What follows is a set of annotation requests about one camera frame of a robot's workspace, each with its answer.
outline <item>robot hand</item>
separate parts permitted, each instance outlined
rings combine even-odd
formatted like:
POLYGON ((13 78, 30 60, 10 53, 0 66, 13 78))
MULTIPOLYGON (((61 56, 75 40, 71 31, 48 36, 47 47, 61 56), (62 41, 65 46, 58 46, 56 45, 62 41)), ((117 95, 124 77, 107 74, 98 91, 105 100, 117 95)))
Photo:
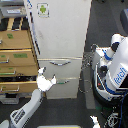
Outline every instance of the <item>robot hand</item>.
POLYGON ((37 86, 41 91, 46 92, 52 87, 53 84, 56 84, 56 78, 54 75, 51 81, 46 80, 43 76, 44 69, 46 70, 46 68, 41 68, 38 70, 37 86))

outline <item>cabinet drawer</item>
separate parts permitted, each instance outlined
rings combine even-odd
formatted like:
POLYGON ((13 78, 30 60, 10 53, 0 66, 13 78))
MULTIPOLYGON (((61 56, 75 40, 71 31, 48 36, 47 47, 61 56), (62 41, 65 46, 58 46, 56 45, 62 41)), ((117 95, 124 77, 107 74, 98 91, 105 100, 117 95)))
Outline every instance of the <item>cabinet drawer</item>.
POLYGON ((57 83, 46 92, 48 99, 77 98, 79 79, 59 79, 57 83))
POLYGON ((21 66, 21 67, 0 67, 0 77, 13 77, 13 76, 34 76, 38 74, 36 65, 21 66))
POLYGON ((0 93, 28 93, 33 92, 37 88, 36 81, 0 83, 0 93))
POLYGON ((31 49, 0 50, 0 66, 34 65, 35 61, 31 49))
POLYGON ((1 31, 0 40, 0 49, 31 48, 28 32, 26 30, 1 31))
POLYGON ((82 59, 47 60, 38 61, 39 66, 46 67, 44 73, 46 78, 51 78, 54 74, 56 78, 79 77, 82 59))

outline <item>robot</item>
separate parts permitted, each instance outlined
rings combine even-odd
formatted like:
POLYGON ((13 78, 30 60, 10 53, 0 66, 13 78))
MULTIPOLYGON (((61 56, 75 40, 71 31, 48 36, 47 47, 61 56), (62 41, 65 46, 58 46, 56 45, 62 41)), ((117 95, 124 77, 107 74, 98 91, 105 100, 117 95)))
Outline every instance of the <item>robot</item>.
POLYGON ((128 37, 114 34, 110 47, 98 47, 92 62, 93 90, 105 104, 116 105, 128 90, 128 37))

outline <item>white robot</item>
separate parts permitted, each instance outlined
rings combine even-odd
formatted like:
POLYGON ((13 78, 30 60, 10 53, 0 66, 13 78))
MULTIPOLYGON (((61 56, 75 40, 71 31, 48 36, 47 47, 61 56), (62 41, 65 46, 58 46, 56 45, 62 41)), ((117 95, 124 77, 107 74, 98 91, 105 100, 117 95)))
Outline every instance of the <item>white robot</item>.
POLYGON ((24 128, 28 120, 34 114, 34 112, 40 106, 43 97, 42 92, 48 91, 53 84, 56 84, 55 75, 51 81, 46 80, 43 76, 46 68, 41 68, 38 70, 37 85, 38 89, 35 89, 32 93, 31 100, 25 104, 19 110, 15 110, 10 115, 10 121, 5 120, 0 124, 0 128, 24 128))
POLYGON ((97 47, 92 62, 95 96, 114 105, 128 90, 128 37, 114 34, 111 47, 97 47))

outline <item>refrigerator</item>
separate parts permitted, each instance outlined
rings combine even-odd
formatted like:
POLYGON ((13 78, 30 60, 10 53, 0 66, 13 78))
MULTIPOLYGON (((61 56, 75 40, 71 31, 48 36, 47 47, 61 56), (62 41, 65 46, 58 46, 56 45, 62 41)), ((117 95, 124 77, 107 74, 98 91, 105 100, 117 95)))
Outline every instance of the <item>refrigerator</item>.
POLYGON ((39 67, 55 74, 48 99, 77 98, 91 0, 24 0, 39 67))

